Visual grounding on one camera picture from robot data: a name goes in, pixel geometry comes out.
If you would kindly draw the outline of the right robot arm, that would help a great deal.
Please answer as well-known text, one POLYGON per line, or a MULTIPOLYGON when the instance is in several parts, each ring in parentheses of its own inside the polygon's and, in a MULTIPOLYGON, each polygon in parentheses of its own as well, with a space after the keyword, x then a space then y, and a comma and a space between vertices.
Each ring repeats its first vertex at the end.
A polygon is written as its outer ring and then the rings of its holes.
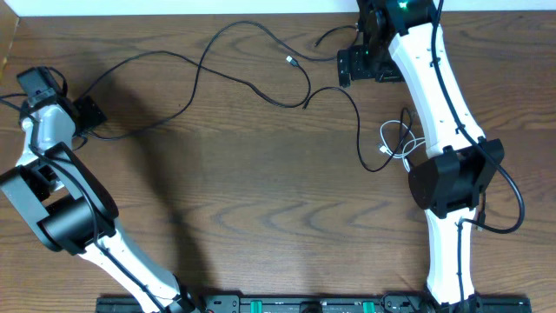
POLYGON ((471 228, 480 223, 480 196, 504 157, 473 118, 449 63, 433 1, 360 0, 363 41, 337 57, 342 87, 361 79, 407 84, 423 129, 427 159, 408 172, 424 210, 430 247, 426 290, 439 312, 473 310, 471 228))

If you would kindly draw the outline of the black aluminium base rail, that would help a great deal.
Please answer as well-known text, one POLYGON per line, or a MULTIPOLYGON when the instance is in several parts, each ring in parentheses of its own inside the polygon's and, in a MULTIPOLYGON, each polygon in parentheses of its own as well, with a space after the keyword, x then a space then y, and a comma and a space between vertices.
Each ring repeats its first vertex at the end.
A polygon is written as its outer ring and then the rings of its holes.
POLYGON ((248 297, 237 295, 205 296, 203 310, 209 313, 380 313, 380 312, 477 312, 531 313, 530 300, 524 297, 472 296, 464 308, 457 304, 438 305, 428 296, 387 293, 371 297, 248 297))

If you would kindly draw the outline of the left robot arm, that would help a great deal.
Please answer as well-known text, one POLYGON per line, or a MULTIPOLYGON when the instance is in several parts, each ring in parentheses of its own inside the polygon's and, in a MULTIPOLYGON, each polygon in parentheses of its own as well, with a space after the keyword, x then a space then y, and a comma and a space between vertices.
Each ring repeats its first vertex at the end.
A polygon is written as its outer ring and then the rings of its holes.
POLYGON ((49 250, 89 261, 119 282, 144 312, 195 312, 176 276, 125 233, 116 203, 73 151, 72 141, 105 122, 91 97, 68 99, 60 72, 32 67, 17 75, 22 155, 1 176, 1 191, 49 250))

